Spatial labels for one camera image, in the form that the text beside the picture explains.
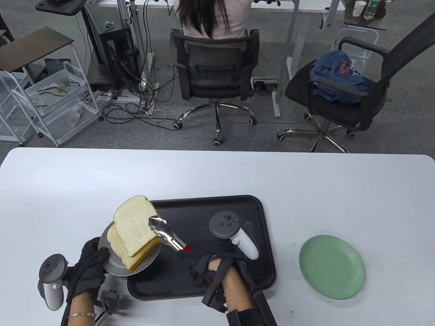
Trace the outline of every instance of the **chrome chair base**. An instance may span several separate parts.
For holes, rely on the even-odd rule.
[[[330,128],[329,126],[331,125],[331,122],[329,122],[327,120],[323,120],[322,124],[320,124],[315,116],[313,116],[309,113],[306,113],[304,116],[305,116],[305,119],[307,121],[310,121],[314,124],[314,126],[316,128],[315,130],[301,129],[301,128],[287,128],[287,129],[284,129],[282,131],[279,131],[277,133],[276,137],[279,140],[283,140],[287,135],[292,135],[292,134],[297,134],[297,133],[316,135],[317,138],[316,138],[316,141],[314,142],[313,147],[310,150],[310,153],[315,153],[318,151],[320,143],[322,142],[323,139],[328,140],[330,143],[332,143],[335,147],[337,147],[343,153],[350,153],[346,147],[344,147],[341,143],[339,143],[335,138],[333,138],[331,136],[332,134],[334,134],[338,131],[346,130],[345,127],[338,126],[338,127]],[[355,136],[355,132],[347,130],[347,135],[349,137],[353,137],[353,136]]]
[[[245,112],[249,113],[249,124],[251,126],[255,126],[257,124],[257,120],[255,119],[254,114],[252,113],[252,111],[250,109],[248,109],[245,106],[238,106],[235,104],[230,104],[230,103],[224,103],[220,100],[209,100],[208,104],[204,104],[204,105],[200,105],[197,107],[194,107],[193,109],[190,109],[186,112],[184,112],[183,114],[180,115],[180,117],[178,118],[178,120],[176,122],[174,122],[172,124],[172,127],[176,130],[183,128],[183,123],[182,121],[189,115],[191,115],[194,112],[200,111],[200,110],[204,110],[204,109],[210,109],[213,108],[214,111],[214,119],[216,121],[216,137],[213,139],[213,145],[215,146],[220,146],[223,142],[223,129],[222,129],[222,122],[221,122],[221,117],[219,115],[219,108],[223,106],[223,107],[230,107],[233,109],[240,109],[243,110]]]

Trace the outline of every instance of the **black tray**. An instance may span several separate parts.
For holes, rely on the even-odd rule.
[[[208,224],[217,212],[230,210],[252,222],[260,255],[257,260],[248,261],[248,268],[257,289],[265,290],[272,286],[276,269],[263,206],[257,198],[229,196],[159,200],[152,203],[159,215],[171,224],[175,234],[186,244],[197,241],[199,237],[204,240],[214,237]],[[198,288],[193,285],[185,263],[176,254],[169,246],[163,246],[147,269],[128,277],[127,288],[130,294],[144,301],[204,295],[205,287]]]

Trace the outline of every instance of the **green plate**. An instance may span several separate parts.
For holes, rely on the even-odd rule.
[[[364,265],[358,253],[335,236],[314,236],[299,253],[299,267],[308,284],[321,295],[348,299],[364,284]]]

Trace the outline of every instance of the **water bottle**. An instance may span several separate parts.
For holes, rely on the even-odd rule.
[[[71,111],[68,113],[67,125],[71,128],[74,128],[77,125],[77,122],[80,119],[80,115],[82,113],[82,105],[76,104]]]
[[[381,0],[370,0],[370,2],[367,5],[367,8],[365,9],[364,13],[364,19],[369,20],[372,19],[376,11],[378,11],[379,4],[381,3]]]

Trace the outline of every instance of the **bracelet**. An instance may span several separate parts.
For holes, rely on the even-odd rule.
[[[96,313],[75,313],[73,315],[68,316],[68,319],[70,319],[71,317],[75,317],[75,316],[86,316],[86,317],[91,317],[94,318],[97,316]]]

